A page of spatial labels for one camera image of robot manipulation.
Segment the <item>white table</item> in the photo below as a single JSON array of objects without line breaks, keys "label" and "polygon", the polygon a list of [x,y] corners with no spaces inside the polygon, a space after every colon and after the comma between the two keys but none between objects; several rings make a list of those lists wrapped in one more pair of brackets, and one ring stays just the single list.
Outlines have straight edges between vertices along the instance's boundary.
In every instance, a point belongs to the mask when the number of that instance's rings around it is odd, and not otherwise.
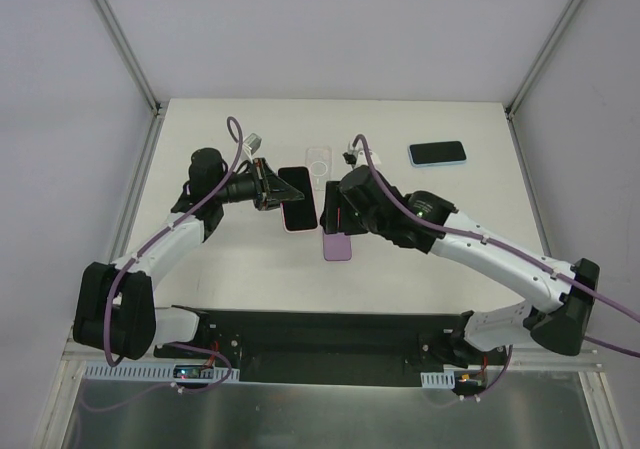
[{"label": "white table", "polygon": [[[191,154],[216,147],[231,162],[227,116],[263,142],[271,167],[304,165],[308,147],[330,146],[332,178],[350,168],[347,141],[364,133],[384,176],[402,193],[427,190],[495,232],[542,252],[503,108],[493,103],[173,99],[151,164],[130,249],[160,228],[187,180]],[[468,161],[414,168],[413,143],[460,140]],[[318,214],[324,192],[315,193]],[[318,312],[460,313],[492,310],[520,297],[459,264],[399,249],[374,235],[352,237],[350,262],[322,256],[320,229],[284,231],[279,210],[226,205],[218,230],[160,283],[157,307]]]}]

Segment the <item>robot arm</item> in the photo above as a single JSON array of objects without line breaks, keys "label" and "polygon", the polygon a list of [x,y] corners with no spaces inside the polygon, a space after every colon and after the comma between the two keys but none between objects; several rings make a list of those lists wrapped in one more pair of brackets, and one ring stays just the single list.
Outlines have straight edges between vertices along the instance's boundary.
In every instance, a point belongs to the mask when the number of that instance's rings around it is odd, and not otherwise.
[{"label": "robot arm", "polygon": [[[327,185],[325,213],[321,220],[328,234],[371,232],[403,248],[464,264],[523,297],[524,301],[491,312],[462,314],[461,326],[444,337],[430,351],[441,361],[464,366],[474,354],[496,347],[536,341],[560,354],[576,355],[591,313],[593,299],[558,280],[553,274],[523,261],[518,256],[487,244],[489,238],[508,242],[460,212],[452,203],[434,194],[417,191],[402,196],[384,183],[396,198],[416,216],[439,226],[483,234],[477,241],[461,235],[428,229],[398,210],[377,185],[368,167],[356,167],[339,183]],[[520,248],[545,261],[556,273],[573,272],[575,279],[595,289],[599,268],[586,259],[571,265]]]},{"label": "robot arm", "polygon": [[216,230],[224,215],[223,204],[253,201],[257,210],[267,211],[280,207],[281,202],[304,197],[280,179],[265,159],[257,158],[246,164],[244,172],[232,175],[226,186],[210,201],[174,227],[178,219],[212,191],[227,171],[226,163],[216,149],[200,149],[192,155],[189,180],[160,228],[169,226],[171,230],[142,257],[137,257],[140,250],[137,248],[110,264],[94,262],[86,268],[73,325],[76,342],[104,348],[107,294],[116,274],[132,258],[136,262],[119,285],[120,304],[112,311],[109,327],[113,351],[130,359],[139,359],[151,345],[193,340],[200,324],[197,312],[178,307],[156,309],[154,288],[178,261]]}]

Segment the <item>glass panel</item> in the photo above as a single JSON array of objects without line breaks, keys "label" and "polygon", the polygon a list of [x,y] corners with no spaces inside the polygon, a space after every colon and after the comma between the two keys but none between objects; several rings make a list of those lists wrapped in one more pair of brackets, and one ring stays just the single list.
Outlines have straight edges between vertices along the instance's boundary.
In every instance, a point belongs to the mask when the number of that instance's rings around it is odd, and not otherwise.
[{"label": "glass panel", "polygon": [[[85,380],[79,394],[104,407],[152,385]],[[106,413],[76,401],[63,447],[598,447],[577,374],[509,372],[479,404],[441,407],[452,401],[411,388],[223,384],[178,395],[166,385]]]}]

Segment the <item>black smartphone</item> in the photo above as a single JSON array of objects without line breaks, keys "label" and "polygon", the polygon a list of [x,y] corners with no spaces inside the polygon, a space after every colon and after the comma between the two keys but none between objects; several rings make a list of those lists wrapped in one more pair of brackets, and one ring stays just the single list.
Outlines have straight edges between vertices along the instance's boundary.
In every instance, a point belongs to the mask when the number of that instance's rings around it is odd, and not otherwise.
[{"label": "black smartphone", "polygon": [[287,232],[310,231],[318,227],[316,206],[309,170],[304,167],[282,167],[278,176],[304,194],[302,201],[283,202],[282,217]]},{"label": "black smartphone", "polygon": [[409,158],[415,167],[460,164],[467,160],[460,141],[411,144]]}]

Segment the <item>white wall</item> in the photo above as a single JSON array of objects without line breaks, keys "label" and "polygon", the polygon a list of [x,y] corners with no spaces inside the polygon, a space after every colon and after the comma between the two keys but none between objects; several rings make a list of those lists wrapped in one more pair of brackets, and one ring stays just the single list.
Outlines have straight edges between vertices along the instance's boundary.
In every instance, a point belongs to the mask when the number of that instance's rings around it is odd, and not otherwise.
[{"label": "white wall", "polygon": [[0,447],[30,447],[149,112],[89,0],[0,0]]},{"label": "white wall", "polygon": [[162,100],[508,102],[568,0],[109,0]]},{"label": "white wall", "polygon": [[[600,291],[640,311],[640,0],[587,0],[516,128],[554,255],[592,258]],[[594,336],[640,350],[607,308]],[[640,361],[605,351],[631,447],[640,447]]]}]

